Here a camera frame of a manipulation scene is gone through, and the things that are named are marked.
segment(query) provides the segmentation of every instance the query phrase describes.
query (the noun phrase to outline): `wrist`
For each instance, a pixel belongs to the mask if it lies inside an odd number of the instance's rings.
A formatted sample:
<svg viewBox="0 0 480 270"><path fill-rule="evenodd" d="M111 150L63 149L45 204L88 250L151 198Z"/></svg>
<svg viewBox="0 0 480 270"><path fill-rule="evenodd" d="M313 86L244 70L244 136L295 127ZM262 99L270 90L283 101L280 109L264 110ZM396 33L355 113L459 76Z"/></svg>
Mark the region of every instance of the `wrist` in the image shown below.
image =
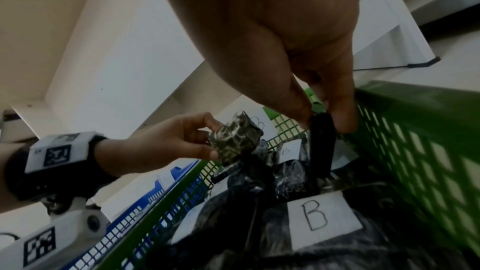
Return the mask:
<svg viewBox="0 0 480 270"><path fill-rule="evenodd" d="M132 173L129 162L125 159L128 154L125 150L125 140L104 139L93 151L100 168L114 177Z"/></svg>

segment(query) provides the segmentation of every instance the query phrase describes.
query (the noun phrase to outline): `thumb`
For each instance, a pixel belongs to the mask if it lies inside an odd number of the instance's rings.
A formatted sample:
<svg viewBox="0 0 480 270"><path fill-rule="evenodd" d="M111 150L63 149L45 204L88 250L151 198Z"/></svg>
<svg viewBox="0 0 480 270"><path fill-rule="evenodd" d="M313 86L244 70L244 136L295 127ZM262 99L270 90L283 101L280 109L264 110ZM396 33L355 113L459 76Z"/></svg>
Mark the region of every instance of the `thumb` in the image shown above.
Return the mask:
<svg viewBox="0 0 480 270"><path fill-rule="evenodd" d="M206 144L191 143L182 141L178 147L178 158L199 159L199 160L219 160L219 153Z"/></svg>

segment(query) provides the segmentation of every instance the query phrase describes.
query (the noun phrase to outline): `ceiling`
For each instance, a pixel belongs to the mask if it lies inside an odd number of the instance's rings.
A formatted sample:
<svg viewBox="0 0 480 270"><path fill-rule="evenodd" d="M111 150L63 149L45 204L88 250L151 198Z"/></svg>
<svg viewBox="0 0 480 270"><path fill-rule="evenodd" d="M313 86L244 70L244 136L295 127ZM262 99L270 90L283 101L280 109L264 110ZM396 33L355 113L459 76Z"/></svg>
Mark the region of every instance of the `ceiling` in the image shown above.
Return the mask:
<svg viewBox="0 0 480 270"><path fill-rule="evenodd" d="M86 0L0 0L0 111L42 98Z"/></svg>

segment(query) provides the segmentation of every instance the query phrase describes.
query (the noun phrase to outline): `fingernail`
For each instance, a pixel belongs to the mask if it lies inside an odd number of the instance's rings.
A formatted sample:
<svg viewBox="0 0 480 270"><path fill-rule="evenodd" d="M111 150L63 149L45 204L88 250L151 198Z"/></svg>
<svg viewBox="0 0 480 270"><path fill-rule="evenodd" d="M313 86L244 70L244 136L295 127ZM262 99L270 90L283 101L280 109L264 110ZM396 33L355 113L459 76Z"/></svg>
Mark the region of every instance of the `fingernail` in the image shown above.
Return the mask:
<svg viewBox="0 0 480 270"><path fill-rule="evenodd" d="M220 159L219 153L217 151L210 152L210 160L218 161Z"/></svg>

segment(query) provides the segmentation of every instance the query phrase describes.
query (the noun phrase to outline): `label with letter b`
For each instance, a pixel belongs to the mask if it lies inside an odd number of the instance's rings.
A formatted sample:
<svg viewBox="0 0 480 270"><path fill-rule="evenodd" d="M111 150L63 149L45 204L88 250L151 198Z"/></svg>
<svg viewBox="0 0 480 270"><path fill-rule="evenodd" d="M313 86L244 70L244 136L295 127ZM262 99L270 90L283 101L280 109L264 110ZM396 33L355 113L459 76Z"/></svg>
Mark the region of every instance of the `label with letter b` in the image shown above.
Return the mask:
<svg viewBox="0 0 480 270"><path fill-rule="evenodd" d="M294 251L363 227L341 191L289 201L287 207Z"/></svg>

